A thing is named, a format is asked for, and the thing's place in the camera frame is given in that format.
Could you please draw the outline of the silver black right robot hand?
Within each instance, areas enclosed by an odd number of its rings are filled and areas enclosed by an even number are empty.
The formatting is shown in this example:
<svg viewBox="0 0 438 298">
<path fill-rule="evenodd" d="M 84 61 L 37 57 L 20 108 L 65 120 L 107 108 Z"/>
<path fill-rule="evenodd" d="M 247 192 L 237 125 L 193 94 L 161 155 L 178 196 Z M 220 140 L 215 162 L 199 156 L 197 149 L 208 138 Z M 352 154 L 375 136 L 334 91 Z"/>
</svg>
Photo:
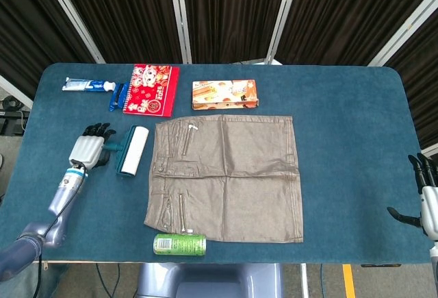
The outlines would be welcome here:
<svg viewBox="0 0 438 298">
<path fill-rule="evenodd" d="M 408 160 L 413 166 L 420 196 L 420 216 L 403 215 L 393 207 L 387 207 L 387 211 L 395 220 L 421 228 L 429 239 L 438 242 L 438 166 L 421 153 L 408 155 Z"/>
</svg>

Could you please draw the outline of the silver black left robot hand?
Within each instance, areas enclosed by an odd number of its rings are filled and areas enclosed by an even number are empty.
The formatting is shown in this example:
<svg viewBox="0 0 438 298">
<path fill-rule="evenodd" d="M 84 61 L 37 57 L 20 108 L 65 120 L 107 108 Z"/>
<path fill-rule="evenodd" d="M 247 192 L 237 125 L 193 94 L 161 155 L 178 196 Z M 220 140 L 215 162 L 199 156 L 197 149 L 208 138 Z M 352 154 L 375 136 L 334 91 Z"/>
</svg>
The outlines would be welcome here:
<svg viewBox="0 0 438 298">
<path fill-rule="evenodd" d="M 85 128 L 68 157 L 71 166 L 81 165 L 90 170 L 108 163 L 110 153 L 104 150 L 104 144 L 116 133 L 109 126 L 110 123 L 95 123 Z"/>
</svg>

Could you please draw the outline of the teal lint roller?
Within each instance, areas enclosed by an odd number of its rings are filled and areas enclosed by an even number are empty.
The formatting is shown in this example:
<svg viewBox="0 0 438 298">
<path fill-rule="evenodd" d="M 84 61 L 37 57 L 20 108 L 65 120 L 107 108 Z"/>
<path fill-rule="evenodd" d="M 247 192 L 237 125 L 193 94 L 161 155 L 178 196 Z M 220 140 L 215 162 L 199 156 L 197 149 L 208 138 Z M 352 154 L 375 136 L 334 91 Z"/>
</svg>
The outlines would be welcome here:
<svg viewBox="0 0 438 298">
<path fill-rule="evenodd" d="M 136 175 L 148 135 L 146 127 L 133 125 L 120 142 L 107 142 L 103 145 L 104 150 L 116 153 L 117 175 Z"/>
</svg>

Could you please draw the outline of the blue snack packet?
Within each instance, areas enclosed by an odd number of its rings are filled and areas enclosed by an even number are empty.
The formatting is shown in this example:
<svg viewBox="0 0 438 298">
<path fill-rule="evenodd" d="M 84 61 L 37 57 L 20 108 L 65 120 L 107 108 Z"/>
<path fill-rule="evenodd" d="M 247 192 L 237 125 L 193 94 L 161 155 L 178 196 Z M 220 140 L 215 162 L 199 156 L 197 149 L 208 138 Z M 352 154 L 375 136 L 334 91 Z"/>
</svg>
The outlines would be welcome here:
<svg viewBox="0 0 438 298">
<path fill-rule="evenodd" d="M 125 106 L 127 92 L 129 89 L 129 82 L 125 83 L 117 83 L 112 93 L 112 97 L 110 100 L 109 111 L 113 112 L 114 110 L 123 109 Z"/>
</svg>

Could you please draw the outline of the white blue toothpaste tube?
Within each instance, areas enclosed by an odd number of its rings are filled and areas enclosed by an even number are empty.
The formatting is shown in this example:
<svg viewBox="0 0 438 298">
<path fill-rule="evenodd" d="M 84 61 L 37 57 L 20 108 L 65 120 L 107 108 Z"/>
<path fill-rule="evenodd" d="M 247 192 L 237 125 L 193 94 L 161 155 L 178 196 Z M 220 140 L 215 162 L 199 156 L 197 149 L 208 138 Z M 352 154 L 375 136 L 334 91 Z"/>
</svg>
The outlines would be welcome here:
<svg viewBox="0 0 438 298">
<path fill-rule="evenodd" d="M 90 80 L 90 79 L 77 79 L 67 77 L 63 91 L 90 91 L 90 92 L 109 92 L 113 91 L 116 87 L 114 82 L 108 82 L 103 80 Z"/>
</svg>

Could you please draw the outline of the black equipment on floor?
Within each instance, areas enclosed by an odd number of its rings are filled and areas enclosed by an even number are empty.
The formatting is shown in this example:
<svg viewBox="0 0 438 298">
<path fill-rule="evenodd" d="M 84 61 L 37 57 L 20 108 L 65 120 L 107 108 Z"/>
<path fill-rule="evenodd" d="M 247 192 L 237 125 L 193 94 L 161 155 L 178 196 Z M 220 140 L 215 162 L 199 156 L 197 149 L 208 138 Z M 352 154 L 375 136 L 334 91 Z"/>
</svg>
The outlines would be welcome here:
<svg viewBox="0 0 438 298">
<path fill-rule="evenodd" d="M 12 95 L 0 100 L 0 136 L 23 136 L 30 111 Z"/>
</svg>

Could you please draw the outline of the red spiral calendar notebook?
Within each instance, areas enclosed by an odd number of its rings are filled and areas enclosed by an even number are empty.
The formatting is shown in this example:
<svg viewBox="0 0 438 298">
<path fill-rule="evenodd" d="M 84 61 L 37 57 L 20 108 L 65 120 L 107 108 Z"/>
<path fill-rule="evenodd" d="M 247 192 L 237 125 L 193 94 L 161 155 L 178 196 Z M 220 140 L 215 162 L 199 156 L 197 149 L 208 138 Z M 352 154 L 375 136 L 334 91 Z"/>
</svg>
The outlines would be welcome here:
<svg viewBox="0 0 438 298">
<path fill-rule="evenodd" d="M 135 64 L 123 113 L 171 117 L 180 68 L 171 65 Z"/>
</svg>

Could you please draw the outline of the blue table cover cloth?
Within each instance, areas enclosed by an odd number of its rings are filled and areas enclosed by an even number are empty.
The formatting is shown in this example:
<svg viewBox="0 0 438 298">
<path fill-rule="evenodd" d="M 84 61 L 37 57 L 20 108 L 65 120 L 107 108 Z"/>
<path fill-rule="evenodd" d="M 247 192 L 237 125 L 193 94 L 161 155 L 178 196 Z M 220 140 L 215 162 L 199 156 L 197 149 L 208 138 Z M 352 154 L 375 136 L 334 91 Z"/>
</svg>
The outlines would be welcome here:
<svg viewBox="0 0 438 298">
<path fill-rule="evenodd" d="M 76 139 L 89 125 L 109 123 L 120 140 L 132 125 L 154 130 L 158 118 L 109 111 L 110 94 L 64 92 L 67 77 L 125 82 L 131 64 L 56 63 L 38 85 L 33 108 L 0 205 L 0 250 L 28 223 L 49 223 L 48 207 L 68 168 Z M 408 155 L 420 146 L 399 74 L 387 67 L 182 64 L 175 117 L 192 116 L 192 82 L 254 79 L 252 115 L 293 118 L 302 187 L 302 243 L 209 241 L 204 263 L 309 262 L 417 264 L 431 241 L 393 219 L 387 208 L 420 212 Z M 153 139 L 134 177 L 115 165 L 92 170 L 74 203 L 61 247 L 49 262 L 182 262 L 153 253 L 155 230 L 144 224 Z"/>
</svg>

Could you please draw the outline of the black folding screen panel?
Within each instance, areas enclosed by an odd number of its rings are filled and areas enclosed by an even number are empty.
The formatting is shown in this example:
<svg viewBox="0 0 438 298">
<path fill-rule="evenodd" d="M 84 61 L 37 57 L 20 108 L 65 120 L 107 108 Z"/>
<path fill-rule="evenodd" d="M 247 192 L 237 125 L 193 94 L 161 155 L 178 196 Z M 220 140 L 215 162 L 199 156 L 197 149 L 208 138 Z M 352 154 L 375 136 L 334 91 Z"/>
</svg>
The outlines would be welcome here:
<svg viewBox="0 0 438 298">
<path fill-rule="evenodd" d="M 0 0 L 0 75 L 32 99 L 58 62 L 94 62 L 58 1 Z"/>
<path fill-rule="evenodd" d="M 401 74 L 422 153 L 437 155 L 438 0 L 422 0 L 368 65 Z"/>
<path fill-rule="evenodd" d="M 97 63 L 184 64 L 177 0 L 57 0 Z"/>
<path fill-rule="evenodd" d="M 369 64 L 422 0 L 293 0 L 281 64 Z"/>
<path fill-rule="evenodd" d="M 172 0 L 184 64 L 270 64 L 293 0 Z"/>
</svg>

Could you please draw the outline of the green drink can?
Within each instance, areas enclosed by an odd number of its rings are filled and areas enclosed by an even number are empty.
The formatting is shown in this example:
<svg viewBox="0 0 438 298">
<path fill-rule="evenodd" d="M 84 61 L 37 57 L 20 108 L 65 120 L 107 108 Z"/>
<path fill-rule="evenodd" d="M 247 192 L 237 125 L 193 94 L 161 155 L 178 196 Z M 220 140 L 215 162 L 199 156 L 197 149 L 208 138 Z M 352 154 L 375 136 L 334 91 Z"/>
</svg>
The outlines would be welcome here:
<svg viewBox="0 0 438 298">
<path fill-rule="evenodd" d="M 156 255 L 204 256 L 206 237 L 195 234 L 157 234 L 153 241 Z"/>
</svg>

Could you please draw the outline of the white table leg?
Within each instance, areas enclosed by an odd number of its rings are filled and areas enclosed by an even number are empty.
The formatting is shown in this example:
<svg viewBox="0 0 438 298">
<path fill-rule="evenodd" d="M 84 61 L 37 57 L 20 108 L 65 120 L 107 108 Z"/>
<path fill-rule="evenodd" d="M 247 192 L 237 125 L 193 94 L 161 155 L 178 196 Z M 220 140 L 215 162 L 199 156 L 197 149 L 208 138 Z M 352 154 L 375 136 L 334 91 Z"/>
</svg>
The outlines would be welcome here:
<svg viewBox="0 0 438 298">
<path fill-rule="evenodd" d="M 301 283 L 301 297 L 309 298 L 309 287 L 307 278 L 307 265 L 300 263 L 300 283 Z"/>
</svg>

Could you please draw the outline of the orange snack box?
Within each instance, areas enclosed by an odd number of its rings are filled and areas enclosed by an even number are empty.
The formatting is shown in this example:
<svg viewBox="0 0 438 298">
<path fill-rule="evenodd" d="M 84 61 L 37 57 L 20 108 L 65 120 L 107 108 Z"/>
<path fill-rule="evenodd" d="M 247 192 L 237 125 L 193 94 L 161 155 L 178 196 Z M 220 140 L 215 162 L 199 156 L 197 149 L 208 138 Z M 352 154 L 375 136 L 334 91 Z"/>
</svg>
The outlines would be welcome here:
<svg viewBox="0 0 438 298">
<path fill-rule="evenodd" d="M 253 79 L 192 82 L 193 110 L 256 108 L 258 105 Z"/>
</svg>

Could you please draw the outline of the brown shiny skirt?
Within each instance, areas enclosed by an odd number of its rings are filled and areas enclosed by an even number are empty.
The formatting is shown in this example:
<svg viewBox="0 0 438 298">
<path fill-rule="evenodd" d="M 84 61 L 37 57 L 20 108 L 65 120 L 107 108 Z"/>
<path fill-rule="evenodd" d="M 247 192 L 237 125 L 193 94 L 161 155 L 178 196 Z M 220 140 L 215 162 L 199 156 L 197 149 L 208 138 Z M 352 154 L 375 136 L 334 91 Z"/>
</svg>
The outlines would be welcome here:
<svg viewBox="0 0 438 298">
<path fill-rule="evenodd" d="M 186 116 L 155 127 L 145 224 L 235 243 L 301 243 L 290 116 Z"/>
</svg>

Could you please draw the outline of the grey-blue robot torso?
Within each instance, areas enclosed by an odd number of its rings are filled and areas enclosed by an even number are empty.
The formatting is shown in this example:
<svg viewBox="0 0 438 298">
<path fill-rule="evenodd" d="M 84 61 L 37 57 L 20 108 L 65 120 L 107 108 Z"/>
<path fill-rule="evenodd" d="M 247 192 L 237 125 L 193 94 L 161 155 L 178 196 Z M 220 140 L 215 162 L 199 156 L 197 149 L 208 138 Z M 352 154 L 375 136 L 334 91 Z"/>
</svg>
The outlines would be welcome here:
<svg viewBox="0 0 438 298">
<path fill-rule="evenodd" d="M 135 298 L 283 298 L 278 263 L 144 263 Z"/>
</svg>

